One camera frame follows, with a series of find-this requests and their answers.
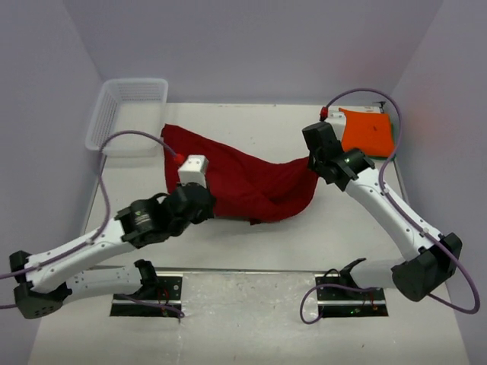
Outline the dark red t shirt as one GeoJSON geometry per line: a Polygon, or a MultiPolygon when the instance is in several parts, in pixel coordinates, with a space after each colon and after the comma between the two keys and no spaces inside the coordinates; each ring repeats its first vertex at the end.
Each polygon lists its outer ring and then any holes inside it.
{"type": "Polygon", "coordinates": [[[165,125],[161,137],[182,157],[206,156],[216,217],[282,221],[300,214],[314,196],[318,175],[308,169],[306,157],[270,163],[177,125],[165,125]]]}

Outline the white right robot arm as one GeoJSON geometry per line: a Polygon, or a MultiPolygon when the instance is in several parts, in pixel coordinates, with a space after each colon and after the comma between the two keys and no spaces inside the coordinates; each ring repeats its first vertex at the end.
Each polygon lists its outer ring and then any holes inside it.
{"type": "Polygon", "coordinates": [[[326,183],[356,200],[396,244],[400,259],[356,259],[341,271],[341,293],[355,299],[369,287],[396,288],[418,302],[450,278],[463,244],[455,233],[442,234],[417,215],[386,183],[361,150],[342,149],[333,127],[318,122],[304,128],[308,166],[326,183]]]}

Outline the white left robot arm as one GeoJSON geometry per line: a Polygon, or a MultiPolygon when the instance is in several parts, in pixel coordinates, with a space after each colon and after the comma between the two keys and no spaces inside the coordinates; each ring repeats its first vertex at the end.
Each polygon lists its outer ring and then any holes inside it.
{"type": "Polygon", "coordinates": [[[139,259],[121,268],[98,263],[180,236],[191,224],[213,216],[215,198],[196,183],[134,201],[104,228],[40,254],[17,251],[10,265],[17,286],[14,306],[26,319],[48,316],[76,300],[115,294],[133,302],[157,293],[161,283],[152,263],[139,259]]]}

